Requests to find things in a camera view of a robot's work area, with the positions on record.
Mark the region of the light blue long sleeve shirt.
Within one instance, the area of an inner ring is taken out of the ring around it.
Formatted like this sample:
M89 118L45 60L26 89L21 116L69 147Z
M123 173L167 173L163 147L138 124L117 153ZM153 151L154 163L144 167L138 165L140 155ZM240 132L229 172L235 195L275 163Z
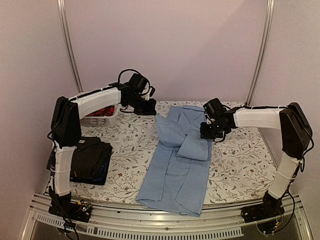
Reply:
M204 109L171 106L155 116L158 143L136 201L149 208L199 217L207 190L212 141L202 139Z

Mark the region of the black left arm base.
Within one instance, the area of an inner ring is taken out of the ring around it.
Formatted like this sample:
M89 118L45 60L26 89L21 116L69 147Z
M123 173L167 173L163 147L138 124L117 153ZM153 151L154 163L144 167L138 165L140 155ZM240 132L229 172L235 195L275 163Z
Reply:
M72 202L70 194L65 196L54 194L51 197L48 212L68 220L88 223L92 213L92 205L85 203L83 200Z

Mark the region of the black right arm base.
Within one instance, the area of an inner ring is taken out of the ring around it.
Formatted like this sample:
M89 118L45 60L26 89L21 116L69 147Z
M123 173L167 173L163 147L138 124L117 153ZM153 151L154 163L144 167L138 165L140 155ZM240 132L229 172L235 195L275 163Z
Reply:
M257 224L258 230L264 235L273 234L284 218L282 197L276 199L267 191L262 203L245 206L241 209L241 217L245 223L263 221Z

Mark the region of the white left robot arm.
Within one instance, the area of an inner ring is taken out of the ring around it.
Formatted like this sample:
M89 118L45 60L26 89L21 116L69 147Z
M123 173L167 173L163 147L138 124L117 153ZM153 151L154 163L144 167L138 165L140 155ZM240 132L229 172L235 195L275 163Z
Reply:
M59 197L70 193L72 156L82 136L80 120L83 117L115 105L131 106L136 115L154 116L156 103L155 99L142 96L134 88L118 83L70 98L59 97L47 135L52 141L48 169L54 178L53 192Z

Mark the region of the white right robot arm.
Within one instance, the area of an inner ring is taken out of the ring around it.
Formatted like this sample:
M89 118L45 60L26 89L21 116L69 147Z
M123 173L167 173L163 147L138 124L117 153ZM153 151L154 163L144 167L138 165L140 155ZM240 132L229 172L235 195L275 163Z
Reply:
M259 206L262 218L269 218L278 210L278 203L303 171L305 154L314 147L312 128L300 105L292 102L286 106L237 106L227 108L218 98L204 104L205 121L200 124L200 136L216 143L237 128L265 128L281 132L282 156L273 182L266 191L268 199Z

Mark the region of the red black patterned shirt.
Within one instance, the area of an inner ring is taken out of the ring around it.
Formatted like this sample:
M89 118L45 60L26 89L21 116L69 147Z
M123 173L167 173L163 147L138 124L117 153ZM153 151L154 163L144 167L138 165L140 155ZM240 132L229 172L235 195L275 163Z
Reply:
M115 112L115 106L107 106L104 108L101 108L99 110L96 110L90 114L87 115L87 117L112 117Z

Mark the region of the floral patterned table cloth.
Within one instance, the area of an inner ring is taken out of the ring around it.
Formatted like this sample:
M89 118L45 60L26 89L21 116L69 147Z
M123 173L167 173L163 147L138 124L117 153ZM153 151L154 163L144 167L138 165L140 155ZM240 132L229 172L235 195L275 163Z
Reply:
M73 197L94 202L135 204L158 143L153 116L120 112L114 126L84 126L82 135L111 144L104 185L69 184ZM257 128L237 128L224 142L214 143L205 204L251 201L263 197L276 165Z

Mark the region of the white plastic laundry basket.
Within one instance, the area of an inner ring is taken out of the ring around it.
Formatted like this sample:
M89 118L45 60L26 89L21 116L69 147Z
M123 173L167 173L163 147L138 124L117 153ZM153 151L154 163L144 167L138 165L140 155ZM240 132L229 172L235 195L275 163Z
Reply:
M116 124L120 107L119 105L112 106L115 106L113 116L89 117L86 115L80 120L80 125L83 127L113 127Z

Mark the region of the black pinstriped folded shirt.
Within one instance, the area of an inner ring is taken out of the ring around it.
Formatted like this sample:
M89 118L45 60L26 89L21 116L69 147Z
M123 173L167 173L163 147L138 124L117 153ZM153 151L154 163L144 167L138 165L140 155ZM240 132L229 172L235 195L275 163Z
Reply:
M71 160L70 177L92 179L101 165L111 158L113 147L99 137L82 136Z

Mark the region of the dark blue folded shirt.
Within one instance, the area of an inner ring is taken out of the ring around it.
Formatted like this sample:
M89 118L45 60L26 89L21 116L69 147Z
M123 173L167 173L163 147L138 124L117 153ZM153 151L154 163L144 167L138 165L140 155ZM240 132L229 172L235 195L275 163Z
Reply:
M71 176L70 181L74 183L83 183L83 184L90 184L90 185L98 185L103 186L106 183L108 169L109 169L110 161L106 160L99 168L97 173L94 175L93 178L83 178L83 177L76 177Z

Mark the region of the perforated metal front panel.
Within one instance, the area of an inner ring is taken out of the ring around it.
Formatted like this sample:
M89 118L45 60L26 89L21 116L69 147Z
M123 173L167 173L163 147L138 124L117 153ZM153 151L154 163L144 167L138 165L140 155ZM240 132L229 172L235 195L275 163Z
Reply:
M79 234L113 240L226 240L244 236L243 225L222 228L110 228L89 222L75 222Z

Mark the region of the aluminium front rail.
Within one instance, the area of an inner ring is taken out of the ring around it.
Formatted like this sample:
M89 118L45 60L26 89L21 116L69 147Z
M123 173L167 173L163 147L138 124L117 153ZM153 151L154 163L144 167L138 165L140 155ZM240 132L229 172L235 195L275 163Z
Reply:
M259 204L260 200L240 203L207 204L200 217L182 216L147 208L138 204L94 202L89 223L96 226L116 228L186 229L223 228L245 224L241 209Z

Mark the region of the left aluminium frame post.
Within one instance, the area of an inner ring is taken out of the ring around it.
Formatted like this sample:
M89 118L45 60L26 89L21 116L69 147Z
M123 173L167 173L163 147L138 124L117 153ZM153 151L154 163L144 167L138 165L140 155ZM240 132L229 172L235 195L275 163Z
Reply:
M66 4L64 0L57 0L56 2L57 2L58 14L59 14L60 26L62 30L62 35L64 39L64 44L66 48L66 53L67 53L71 73L73 76L76 90L78 93L80 93L83 91L83 86L80 80L80 75L77 68L76 58L73 50L71 34L69 30L69 25L68 25Z

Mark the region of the aluminium frame post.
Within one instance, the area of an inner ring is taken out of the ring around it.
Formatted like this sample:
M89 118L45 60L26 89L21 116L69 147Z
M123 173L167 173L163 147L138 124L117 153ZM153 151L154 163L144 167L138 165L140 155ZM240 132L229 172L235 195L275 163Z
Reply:
M80 93L83 91L83 86L80 80L80 75L77 68L76 58L73 50L71 34L69 30L69 25L68 25L66 4L64 0L57 0L56 2L57 2L58 14L59 14L60 26L62 30L62 35L64 39L64 44L66 48L66 53L67 53L71 73L73 76L76 90L78 93Z
M248 95L245 102L246 105L248 106L252 105L254 95L258 86L258 81L259 81L261 70L263 67L264 58L267 51L268 41L269 41L270 32L272 28L274 8L275 8L275 1L267 0L260 47L259 47L258 56L257 56L256 64L254 67L254 71L253 71L250 88L249 88Z

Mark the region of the right aluminium frame post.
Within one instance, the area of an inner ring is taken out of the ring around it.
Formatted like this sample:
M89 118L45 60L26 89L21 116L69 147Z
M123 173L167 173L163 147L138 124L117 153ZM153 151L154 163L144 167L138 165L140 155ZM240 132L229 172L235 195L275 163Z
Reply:
M248 106L252 105L254 95L258 86L258 81L259 81L261 70L263 67L264 58L267 51L268 41L269 41L270 32L272 28L274 8L275 8L275 1L267 0L260 47L259 47L258 56L257 56L256 64L254 67L254 71L253 71L250 88L249 88L248 95L245 102L246 105Z

